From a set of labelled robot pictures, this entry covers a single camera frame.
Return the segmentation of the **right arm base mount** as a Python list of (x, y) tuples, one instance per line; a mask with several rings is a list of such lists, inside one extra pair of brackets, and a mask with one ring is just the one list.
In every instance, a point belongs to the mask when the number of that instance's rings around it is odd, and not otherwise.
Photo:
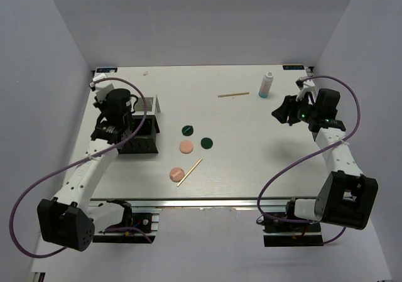
[(294, 215), (296, 198), (263, 198), (260, 206), (272, 219), (260, 215), (256, 223), (263, 228), (265, 247), (320, 247), (323, 246), (322, 230), (319, 223), (302, 224), (283, 222), (279, 219), (300, 220)]

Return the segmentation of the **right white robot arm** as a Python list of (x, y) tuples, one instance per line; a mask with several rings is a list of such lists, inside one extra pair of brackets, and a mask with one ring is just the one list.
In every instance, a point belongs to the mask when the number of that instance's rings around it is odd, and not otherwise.
[(287, 95), (272, 115), (280, 123), (305, 122), (320, 149), (329, 173), (315, 199), (294, 198), (286, 206), (284, 225), (300, 230), (307, 220), (363, 230), (378, 192), (375, 179), (366, 177), (345, 141), (344, 123), (336, 118), (339, 92), (321, 89), (310, 103), (310, 94), (299, 99)]

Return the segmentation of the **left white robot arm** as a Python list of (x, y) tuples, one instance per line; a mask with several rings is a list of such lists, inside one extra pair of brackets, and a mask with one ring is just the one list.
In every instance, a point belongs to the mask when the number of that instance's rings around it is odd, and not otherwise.
[(109, 227), (125, 231), (132, 226), (131, 205), (123, 200), (108, 200), (89, 209), (95, 188), (119, 153), (116, 144), (134, 131), (132, 97), (127, 89), (113, 89), (102, 102), (95, 102), (101, 113), (90, 136), (89, 160), (75, 168), (69, 181), (51, 200), (43, 199), (38, 204), (44, 241), (84, 251), (96, 233)]

